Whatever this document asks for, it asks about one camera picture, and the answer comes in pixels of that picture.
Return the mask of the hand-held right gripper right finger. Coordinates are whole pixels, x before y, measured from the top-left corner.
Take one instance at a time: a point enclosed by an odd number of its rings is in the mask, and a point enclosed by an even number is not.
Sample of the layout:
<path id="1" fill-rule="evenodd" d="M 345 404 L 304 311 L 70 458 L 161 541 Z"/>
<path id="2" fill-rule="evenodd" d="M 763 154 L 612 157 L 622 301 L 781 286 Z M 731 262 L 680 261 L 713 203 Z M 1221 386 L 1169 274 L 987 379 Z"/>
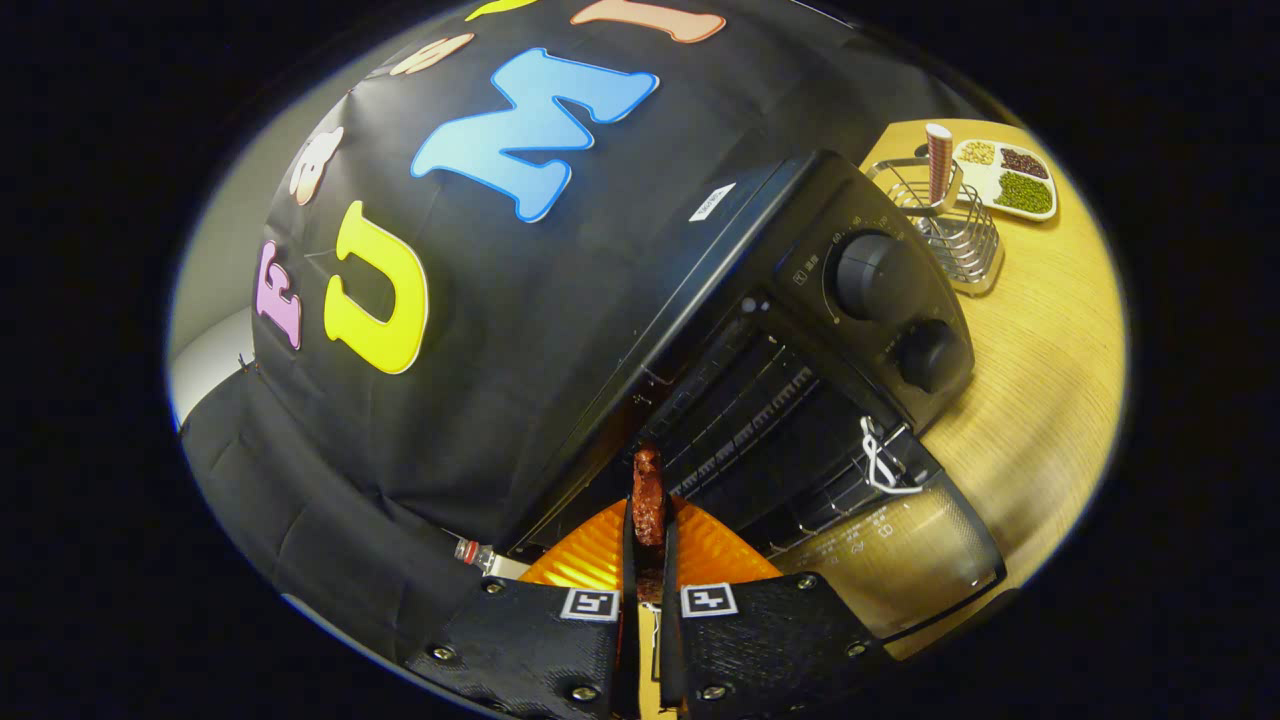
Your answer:
<path id="1" fill-rule="evenodd" d="M 882 678 L 890 656 L 820 574 L 780 574 L 723 523 L 671 498 L 658 698 L 680 719 L 795 719 Z"/>

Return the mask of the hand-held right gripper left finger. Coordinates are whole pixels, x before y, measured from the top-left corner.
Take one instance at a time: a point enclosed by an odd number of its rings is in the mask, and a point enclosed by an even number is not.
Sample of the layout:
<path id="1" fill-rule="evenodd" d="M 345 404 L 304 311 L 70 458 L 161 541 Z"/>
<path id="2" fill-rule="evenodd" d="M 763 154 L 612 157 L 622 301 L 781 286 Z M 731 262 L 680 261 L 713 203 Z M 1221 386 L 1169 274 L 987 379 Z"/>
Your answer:
<path id="1" fill-rule="evenodd" d="M 604 577 L 563 584 L 483 577 L 453 618 L 406 660 L 415 675 L 516 719 L 639 719 L 640 621 L 628 498 L 545 553 L 602 547 Z"/>

